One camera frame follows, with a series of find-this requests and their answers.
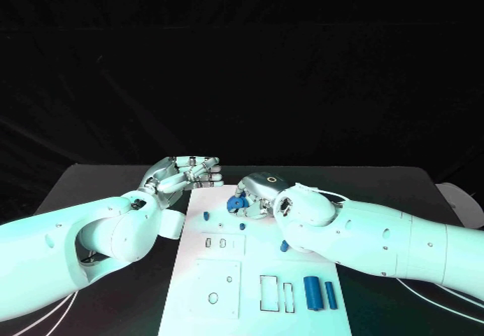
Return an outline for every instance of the white robotic arm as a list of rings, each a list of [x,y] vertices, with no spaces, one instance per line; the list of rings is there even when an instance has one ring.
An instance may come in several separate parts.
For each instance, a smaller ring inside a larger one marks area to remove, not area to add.
[[[263,212],[274,215],[284,239],[294,249],[319,253],[364,273],[428,281],[484,300],[483,231],[436,223],[343,196],[342,201],[333,203],[320,190],[302,184],[261,194],[264,189],[258,184],[263,180],[266,188],[271,184],[276,186],[267,175],[250,175],[244,178],[244,186],[254,189],[251,181],[257,181],[257,198],[271,207]],[[282,178],[274,179],[283,185]],[[235,211],[241,212],[241,209],[230,209],[230,212]]]
[[[150,252],[158,235],[181,238],[184,190],[224,185],[215,157],[168,157],[139,190],[0,225],[0,321],[34,312]],[[77,240],[103,255],[81,260]]]

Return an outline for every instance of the black curtain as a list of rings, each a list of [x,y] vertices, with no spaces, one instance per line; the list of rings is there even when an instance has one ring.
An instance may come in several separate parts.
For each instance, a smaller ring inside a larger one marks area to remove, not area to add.
[[[76,163],[215,155],[449,179],[483,152],[479,13],[408,1],[4,1],[0,221],[35,211]]]

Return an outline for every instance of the cable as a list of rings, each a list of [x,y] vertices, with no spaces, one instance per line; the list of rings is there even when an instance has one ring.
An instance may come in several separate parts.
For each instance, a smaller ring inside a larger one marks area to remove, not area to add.
[[[444,308],[444,309],[449,310],[451,313],[459,314],[460,316],[463,316],[463,317],[472,319],[472,320],[476,321],[476,322],[484,323],[483,320],[479,320],[477,318],[475,318],[475,317],[472,317],[472,316],[469,316],[469,315],[460,313],[459,311],[450,309],[449,307],[444,307],[441,304],[439,304],[437,302],[431,301],[424,295],[418,294],[418,293],[410,288],[410,286],[405,285],[405,283],[404,283],[404,281],[403,281],[401,279],[398,279],[398,281],[401,282],[401,284],[407,287],[407,289],[408,289],[417,296],[420,296],[427,302],[431,302],[437,307]]]
[[[14,336],[22,335],[29,329],[32,329],[52,314],[54,312],[61,308],[61,306],[67,303],[67,300],[73,297],[73,294],[64,299],[64,301],[58,304],[58,307],[27,328],[22,329]]]
[[[78,292],[74,293],[74,298],[73,298],[73,301],[71,301],[71,303],[70,303],[68,309],[65,310],[64,315],[61,316],[61,319],[60,319],[58,323],[55,324],[55,326],[54,326],[54,328],[51,329],[48,335],[45,335],[45,336],[50,336],[50,335],[52,334],[54,330],[58,328],[58,325],[61,324],[61,322],[63,322],[63,320],[64,320],[64,318],[65,318],[65,316],[67,316],[67,314],[68,314],[68,311],[70,311],[70,309],[71,309],[71,306],[73,306],[74,300],[77,299],[77,296],[78,296]]]
[[[306,185],[300,184],[300,183],[296,183],[297,186],[300,186],[302,188],[306,188],[312,191],[316,191],[318,193],[323,193],[323,194],[330,194],[333,196],[339,196],[345,201],[349,201],[351,199],[345,196],[342,196],[341,194],[336,194],[335,192],[329,192],[329,191],[325,191],[325,190],[319,190],[318,188],[313,188],[313,187],[307,187]]]
[[[464,295],[460,295],[453,289],[449,289],[447,287],[437,285],[444,291],[449,291],[451,294],[454,294],[457,297],[460,297],[462,299],[464,299],[467,302],[472,302],[476,306],[480,306],[482,308],[484,308],[484,304],[476,302],[475,300],[472,300],[469,297],[466,297]]]

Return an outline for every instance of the black table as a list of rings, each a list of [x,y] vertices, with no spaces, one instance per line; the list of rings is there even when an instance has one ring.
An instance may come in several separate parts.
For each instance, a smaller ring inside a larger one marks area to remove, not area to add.
[[[120,196],[137,188],[149,166],[71,166],[40,207],[38,214]],[[224,167],[227,184],[253,172],[270,171],[346,195],[387,205],[431,221],[462,225],[428,174],[411,167]],[[186,212],[186,192],[173,209]],[[143,335],[159,333],[179,241],[158,238],[139,262],[83,289],[57,335]],[[397,279],[371,276],[338,265],[352,333],[359,335],[484,335],[484,324],[447,312],[424,301]],[[454,298],[436,285],[405,281],[433,300],[484,319],[484,309]],[[57,306],[0,323],[0,335],[14,335]],[[24,335],[45,335],[67,309]]]

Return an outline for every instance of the white board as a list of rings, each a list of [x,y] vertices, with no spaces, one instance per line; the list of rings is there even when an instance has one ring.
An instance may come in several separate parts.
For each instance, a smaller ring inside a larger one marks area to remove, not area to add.
[[[300,253],[292,248],[282,252],[284,238],[274,219],[251,220],[228,213],[234,191],[235,185],[227,185],[192,192],[159,335],[352,335],[335,263],[316,253]],[[204,219],[205,211],[211,213],[209,221]],[[212,265],[205,271],[201,261]],[[241,273],[231,273],[237,275],[231,275],[228,283],[230,267],[237,268],[235,265]],[[198,282],[201,274],[204,285]],[[277,276],[280,311],[261,311],[261,275]],[[325,301],[320,311],[309,310],[307,276],[320,278]],[[336,310],[329,309],[326,281],[335,287]],[[284,309],[284,283],[293,285],[293,314]],[[233,297],[237,289],[240,298],[228,302],[224,299]],[[222,296],[212,304],[209,294],[215,291]]]

